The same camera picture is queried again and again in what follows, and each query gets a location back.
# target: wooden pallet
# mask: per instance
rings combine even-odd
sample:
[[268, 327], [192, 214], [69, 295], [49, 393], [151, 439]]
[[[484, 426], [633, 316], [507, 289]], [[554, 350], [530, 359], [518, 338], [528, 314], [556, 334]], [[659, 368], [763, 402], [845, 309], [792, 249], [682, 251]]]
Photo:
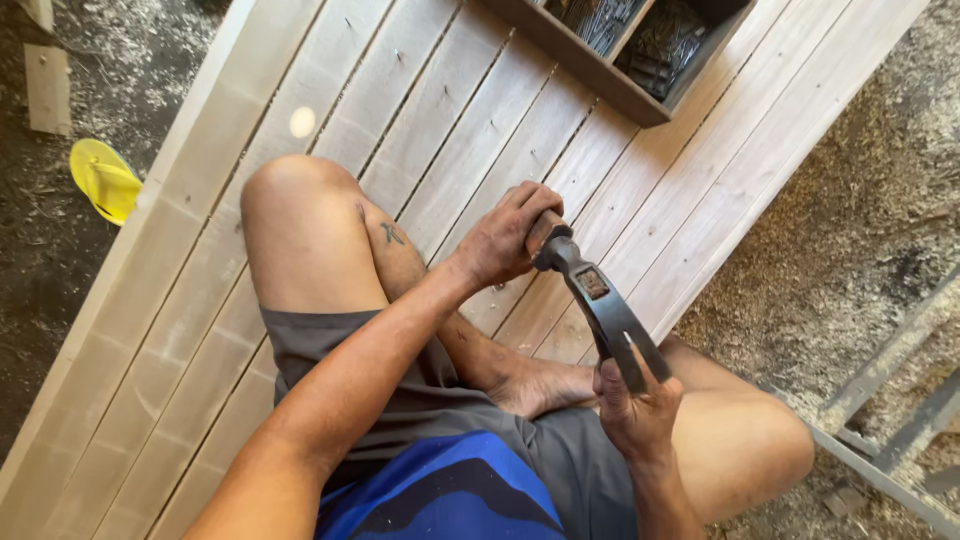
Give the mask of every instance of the wooden pallet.
[[[270, 411], [238, 227], [266, 161], [343, 163], [432, 263], [507, 186], [544, 182], [660, 339], [926, 3], [762, 0], [674, 121], [642, 131], [475, 0], [234, 0], [0, 472], [0, 527], [179, 538], [203, 507]], [[570, 302], [530, 274], [462, 311], [589, 361]]]

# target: flip-flop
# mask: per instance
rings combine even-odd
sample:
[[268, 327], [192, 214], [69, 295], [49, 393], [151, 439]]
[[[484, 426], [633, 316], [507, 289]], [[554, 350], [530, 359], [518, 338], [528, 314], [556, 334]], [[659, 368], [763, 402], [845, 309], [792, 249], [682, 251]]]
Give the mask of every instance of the flip-flop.
[[130, 164], [103, 142], [82, 138], [70, 150], [70, 172], [100, 215], [122, 227], [143, 186]]

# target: right hand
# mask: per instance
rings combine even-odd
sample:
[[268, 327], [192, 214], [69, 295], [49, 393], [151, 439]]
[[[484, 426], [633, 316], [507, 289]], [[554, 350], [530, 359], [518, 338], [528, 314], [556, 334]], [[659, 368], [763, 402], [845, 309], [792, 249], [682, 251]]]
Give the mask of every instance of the right hand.
[[544, 210], [564, 215], [564, 200], [549, 187], [524, 181], [477, 221], [450, 256], [476, 290], [529, 272], [533, 265], [524, 241]]
[[628, 463], [642, 463], [647, 470], [665, 472], [674, 464], [673, 425], [684, 386], [676, 378], [658, 382], [636, 345], [631, 347], [646, 390], [631, 394], [612, 358], [598, 364], [593, 373], [593, 392], [600, 403], [600, 424]]

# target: claw hammer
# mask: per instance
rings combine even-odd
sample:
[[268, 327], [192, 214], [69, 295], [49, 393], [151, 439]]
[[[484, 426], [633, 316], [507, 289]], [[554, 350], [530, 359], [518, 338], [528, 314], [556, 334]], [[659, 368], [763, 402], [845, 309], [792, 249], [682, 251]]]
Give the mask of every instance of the claw hammer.
[[600, 362], [612, 357], [632, 393], [643, 392], [645, 384], [631, 341], [657, 381], [670, 379], [670, 368], [650, 334], [600, 268], [580, 257], [580, 248], [573, 241], [573, 229], [557, 212], [547, 210], [540, 215], [527, 235], [526, 248], [534, 268], [541, 272], [554, 270], [564, 276], [566, 286], [593, 331]]

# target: shorts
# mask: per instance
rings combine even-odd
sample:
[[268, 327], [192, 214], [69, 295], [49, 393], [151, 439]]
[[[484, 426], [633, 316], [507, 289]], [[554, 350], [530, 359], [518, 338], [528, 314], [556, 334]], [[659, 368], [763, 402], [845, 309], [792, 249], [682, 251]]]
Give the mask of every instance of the shorts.
[[[275, 404], [378, 311], [289, 313], [262, 308], [276, 366]], [[372, 476], [415, 441], [473, 430], [499, 436], [543, 481], [568, 538], [636, 538], [633, 487], [623, 456], [593, 410], [566, 408], [528, 421], [464, 388], [436, 336], [397, 386], [383, 414], [324, 487]]]

